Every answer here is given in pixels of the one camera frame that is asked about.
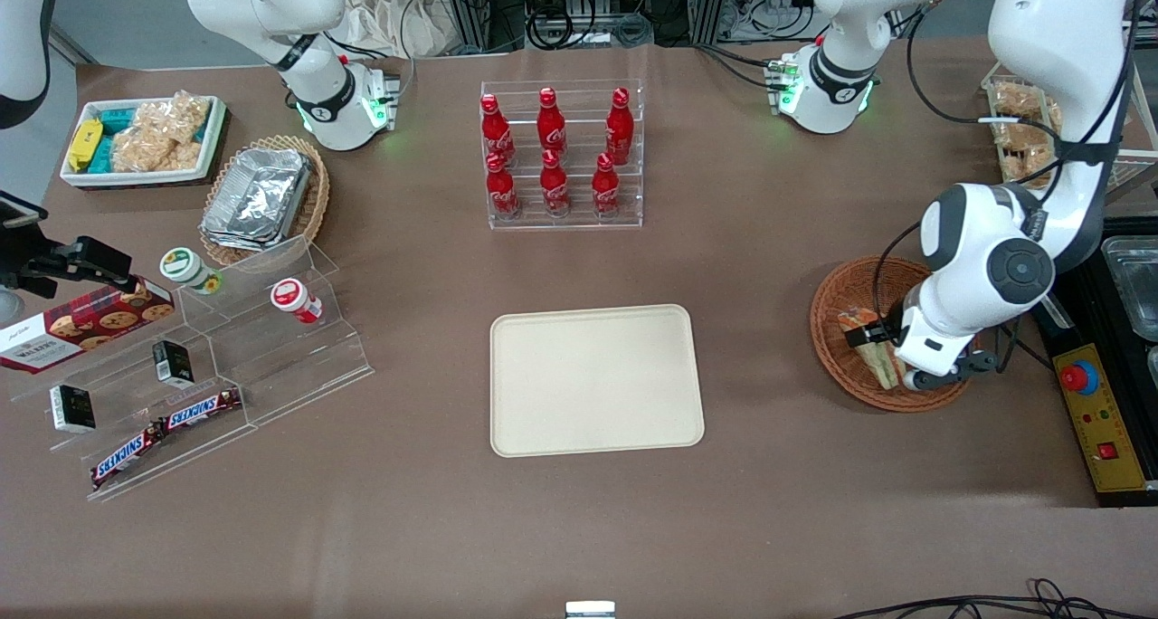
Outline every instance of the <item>table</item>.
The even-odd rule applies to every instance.
[[[778,56],[787,45],[749,47]],[[981,38],[922,42],[922,82],[975,104]],[[642,230],[492,233],[479,81],[646,78]],[[945,185],[995,182],[988,130],[936,118],[903,47],[835,137],[690,50],[424,60],[397,132],[324,152],[318,244],[378,373],[107,503],[83,501],[49,422],[0,405],[0,605],[57,617],[557,617],[569,599],[670,618],[823,618],[953,594],[1068,594],[1158,610],[1152,509],[1094,510],[1050,373],[1018,354],[923,415],[844,396],[808,342],[813,290],[880,251]],[[301,134],[270,68],[81,68],[81,102],[215,94],[226,154]],[[46,231],[125,249],[145,277],[197,245],[204,187],[50,187]],[[915,256],[915,243],[899,249]],[[63,286],[61,296],[85,286]],[[677,302],[706,434],[679,450],[501,459],[488,330],[501,314]]]

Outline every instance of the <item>woven basket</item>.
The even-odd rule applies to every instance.
[[[866,405],[877,408],[894,410],[894,412],[917,413],[923,410],[944,407],[965,392],[968,381],[960,384],[944,385],[933,391],[909,391],[904,385],[897,385],[892,391],[884,391],[877,376],[868,370],[860,355],[849,347],[844,340],[844,330],[836,322],[836,316],[852,307],[872,309],[872,278],[879,256],[860,257],[841,264],[821,282],[816,296],[812,299],[812,310],[808,314],[808,325],[812,330],[812,342],[820,356],[820,363],[833,379],[850,396]],[[908,259],[889,257],[885,260],[880,277],[880,309],[886,314],[894,302],[904,297],[909,289],[929,277],[929,268],[914,264]]]
[[[325,206],[330,202],[330,176],[325,172],[325,164],[322,164],[322,156],[318,156],[317,149],[309,145],[306,140],[299,139],[296,137],[267,137],[265,139],[258,139],[257,141],[245,146],[241,150],[247,148],[270,148],[273,150],[281,150],[285,148],[293,148],[301,153],[302,156],[309,157],[310,165],[313,167],[309,171],[309,180],[307,182],[306,194],[301,199],[301,207],[298,207],[298,215],[294,216],[293,228],[290,230],[290,236],[306,235],[306,238],[314,241],[317,236],[317,231],[322,228],[322,219],[325,215]],[[217,198],[218,190],[221,189],[221,180],[225,179],[226,171],[233,165],[233,162],[240,156],[241,150],[229,157],[225,167],[218,174],[218,177],[213,182],[213,189],[210,190],[210,194],[205,201],[205,211],[208,211],[210,206],[213,204],[213,199]],[[244,251],[242,248],[225,248],[225,245],[218,245],[212,243],[207,236],[201,235],[201,244],[205,245],[205,251],[217,264],[227,267],[229,264],[236,264],[241,259],[245,259],[248,256],[252,256],[257,251]]]

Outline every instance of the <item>cookie box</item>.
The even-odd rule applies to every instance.
[[[102,286],[5,327],[0,334],[0,364],[42,371],[173,312],[171,294],[144,277],[137,277],[133,293]]]

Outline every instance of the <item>yellow control panel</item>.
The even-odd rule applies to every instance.
[[[1093,344],[1054,359],[1070,421],[1098,492],[1145,489],[1145,478]]]

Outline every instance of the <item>acrylic display rack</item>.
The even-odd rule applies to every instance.
[[[538,116],[538,90],[555,88],[558,108],[567,120],[567,154],[563,164],[567,174],[571,214],[554,219],[547,214],[538,174],[542,148],[535,119]],[[592,176],[595,159],[607,146],[607,115],[611,109],[611,91],[625,87],[631,93],[629,109],[635,117],[635,137],[628,164],[615,167],[620,176],[620,214],[601,220],[595,215]],[[515,192],[522,206],[518,219],[500,219],[486,196],[486,143],[482,140],[482,194],[486,196],[491,230],[601,230],[601,228],[642,227],[644,222],[644,84],[639,79],[604,79],[581,81],[496,81],[483,82],[482,94],[493,94],[503,115],[511,124],[515,157],[507,170],[514,178]],[[479,111],[479,123],[482,112]]]
[[[170,434],[88,495],[90,500],[112,499],[372,375],[360,336],[342,317],[329,281],[337,270],[305,238],[286,241],[222,268],[222,286],[213,296],[177,289],[181,314],[39,375],[5,371],[9,396],[16,404],[46,408],[54,385],[89,392],[96,429],[54,433],[51,451],[79,458],[78,492],[90,492],[89,469],[149,421],[230,385],[240,388],[240,410],[225,410]],[[272,285],[286,277],[296,277],[322,301],[322,319],[305,325],[270,304]],[[197,383],[193,388],[178,391],[157,381],[152,347],[161,339],[188,348]],[[51,410],[46,414],[45,422],[51,426]]]

